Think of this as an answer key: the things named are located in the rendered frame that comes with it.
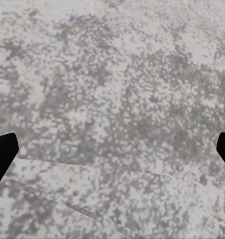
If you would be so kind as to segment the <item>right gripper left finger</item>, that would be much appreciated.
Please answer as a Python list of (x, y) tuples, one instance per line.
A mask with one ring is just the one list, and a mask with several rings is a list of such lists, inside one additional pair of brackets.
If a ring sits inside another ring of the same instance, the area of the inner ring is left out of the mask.
[(12, 132), (0, 136), (0, 180), (7, 172), (18, 151), (15, 133)]

